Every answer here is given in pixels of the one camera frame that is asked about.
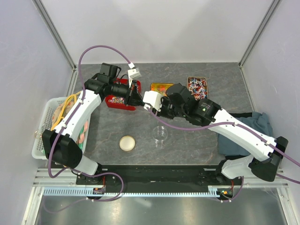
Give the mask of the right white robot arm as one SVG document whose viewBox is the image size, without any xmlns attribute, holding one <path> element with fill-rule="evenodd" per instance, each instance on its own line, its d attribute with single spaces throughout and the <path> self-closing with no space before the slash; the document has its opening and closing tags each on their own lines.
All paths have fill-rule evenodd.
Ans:
<svg viewBox="0 0 300 225">
<path fill-rule="evenodd" d="M 273 182 L 278 172 L 288 140 L 274 138 L 255 131 L 234 118 L 217 103 L 204 98 L 196 100 L 187 87 L 180 83 L 166 90 L 166 95 L 156 94 L 151 103 L 156 116 L 174 119 L 185 118 L 189 123 L 207 127 L 249 152 L 249 156 L 223 160 L 215 172 L 215 180 L 226 184 L 231 179 L 254 175 Z"/>
</svg>

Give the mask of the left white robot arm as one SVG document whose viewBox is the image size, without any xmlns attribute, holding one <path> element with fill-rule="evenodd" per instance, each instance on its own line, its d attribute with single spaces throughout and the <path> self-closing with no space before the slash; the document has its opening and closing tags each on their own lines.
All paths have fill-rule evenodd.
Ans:
<svg viewBox="0 0 300 225">
<path fill-rule="evenodd" d="M 144 105 L 136 80 L 140 71 L 132 63 L 129 66 L 127 83 L 121 84 L 117 80 L 120 67 L 103 63 L 99 73 L 84 83 L 78 100 L 65 118 L 54 130 L 46 129 L 42 133 L 45 156 L 50 163 L 55 162 L 86 174 L 87 180 L 92 184 L 102 181 L 101 165 L 84 156 L 76 142 L 85 122 L 107 96 L 122 97 L 126 105 Z"/>
</svg>

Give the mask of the red candy tray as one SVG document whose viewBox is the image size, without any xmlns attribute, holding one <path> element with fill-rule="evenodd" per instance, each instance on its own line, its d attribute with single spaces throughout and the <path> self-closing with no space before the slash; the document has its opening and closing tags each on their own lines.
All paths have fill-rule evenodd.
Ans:
<svg viewBox="0 0 300 225">
<path fill-rule="evenodd" d="M 115 83 L 119 84 L 127 84 L 128 80 L 124 78 L 117 78 Z M 141 93 L 141 83 L 140 81 L 136 80 L 137 84 L 137 90 L 139 93 Z M 135 111 L 136 107 L 131 105 L 125 105 L 125 97 L 116 97 L 114 95 L 108 95 L 105 98 L 105 103 L 107 107 L 109 108 L 115 108 L 115 109 L 122 109 L 122 110 L 128 110 L 128 111 Z"/>
</svg>

